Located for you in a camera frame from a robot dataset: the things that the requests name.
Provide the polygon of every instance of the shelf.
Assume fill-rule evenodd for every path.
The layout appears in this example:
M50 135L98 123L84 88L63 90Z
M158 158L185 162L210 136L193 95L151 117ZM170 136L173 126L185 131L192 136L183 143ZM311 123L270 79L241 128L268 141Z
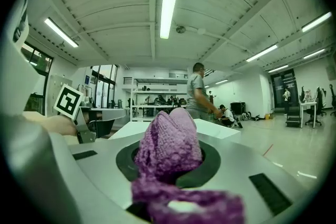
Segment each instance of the shelf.
M138 83L140 84L187 84L188 79L179 79L179 78L141 78L136 79L134 78Z
M133 105L133 108L157 108L157 109L163 109L163 108L173 108L173 105L165 104L165 105L147 105L147 104L139 104L139 105Z
M151 93L161 93L161 94L185 94L187 95L186 92L178 92L178 91L133 91L133 93L147 93L147 94L151 94Z
M152 121L155 117L135 117L132 121Z

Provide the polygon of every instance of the floor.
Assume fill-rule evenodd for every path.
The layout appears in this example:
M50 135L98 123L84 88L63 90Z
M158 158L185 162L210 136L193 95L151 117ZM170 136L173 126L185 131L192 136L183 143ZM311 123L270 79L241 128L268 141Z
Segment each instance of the floor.
M306 189L311 189L325 174L334 152L336 117L318 117L316 124L303 128L286 127L286 117L275 114L272 120L241 121L241 143L255 149L275 165L294 176Z

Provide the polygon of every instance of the black slot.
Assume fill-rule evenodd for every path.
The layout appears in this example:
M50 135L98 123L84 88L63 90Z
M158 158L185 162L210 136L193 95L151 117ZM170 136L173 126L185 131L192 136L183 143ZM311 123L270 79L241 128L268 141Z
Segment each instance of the black slot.
M292 205L292 202L265 174L249 176L249 179L256 187L274 216Z
M97 154L97 152L95 152L95 151L85 151L85 152L73 154L73 158L76 161L78 161L79 159L88 158L88 157L94 156L96 154Z

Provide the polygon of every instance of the gray t-shirt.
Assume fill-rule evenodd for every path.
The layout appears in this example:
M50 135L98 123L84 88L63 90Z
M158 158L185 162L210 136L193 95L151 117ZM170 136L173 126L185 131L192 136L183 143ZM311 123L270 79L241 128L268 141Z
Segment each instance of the gray t-shirt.
M205 106L202 106L201 104L198 104L195 96L194 96L194 90L200 88L202 90L202 94L208 99L208 95L206 94L206 90L204 87L204 82L199 74L192 74L187 83L187 108L188 109L196 109L203 112L207 111L207 108Z

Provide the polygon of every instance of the hand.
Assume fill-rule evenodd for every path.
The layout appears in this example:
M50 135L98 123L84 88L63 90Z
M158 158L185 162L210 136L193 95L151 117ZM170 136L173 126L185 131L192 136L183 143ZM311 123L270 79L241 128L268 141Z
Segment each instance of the hand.
M218 118L218 119L222 117L222 112L220 110L218 110L218 109L216 109L214 111L214 114L215 114L216 118Z

